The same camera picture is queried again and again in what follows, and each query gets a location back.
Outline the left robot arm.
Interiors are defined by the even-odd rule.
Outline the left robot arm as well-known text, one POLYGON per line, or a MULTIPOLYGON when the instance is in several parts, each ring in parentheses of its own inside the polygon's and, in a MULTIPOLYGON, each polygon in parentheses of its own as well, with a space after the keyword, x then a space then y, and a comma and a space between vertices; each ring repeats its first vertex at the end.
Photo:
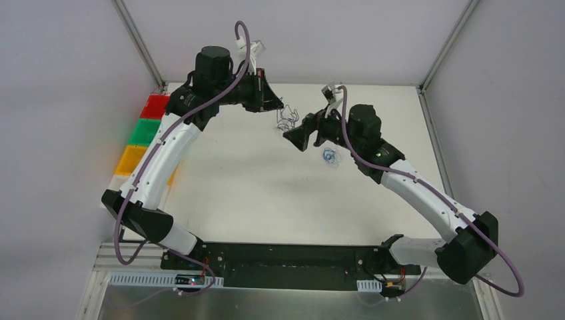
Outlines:
POLYGON ((284 107, 267 83, 264 69, 256 66, 264 51, 261 41, 253 41, 249 49, 241 45, 241 57, 250 61, 242 61, 233 73, 228 49, 203 47, 195 58, 195 70, 171 93, 157 134, 139 164, 119 190, 103 193, 102 204, 119 226, 178 252, 177 259, 186 269, 202 264, 203 252, 195 247, 199 238, 158 208, 163 192, 188 146, 222 105, 242 105, 253 113, 284 107))

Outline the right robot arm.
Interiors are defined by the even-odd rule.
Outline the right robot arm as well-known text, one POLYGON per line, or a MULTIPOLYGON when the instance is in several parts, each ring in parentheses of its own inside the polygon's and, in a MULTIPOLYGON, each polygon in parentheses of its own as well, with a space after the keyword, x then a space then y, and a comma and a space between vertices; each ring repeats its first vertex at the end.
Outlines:
POLYGON ((349 110, 346 130, 337 110, 307 114, 302 123, 283 137, 305 151, 311 134, 314 146, 330 141, 352 147, 359 171, 405 200, 439 233, 437 239, 414 239, 393 235, 379 246, 379 267, 395 273, 403 265, 439 268, 459 284, 468 283, 496 256, 498 220, 490 213, 476 214, 437 191, 423 179, 403 153, 381 137, 381 120, 371 105, 358 104, 349 110))

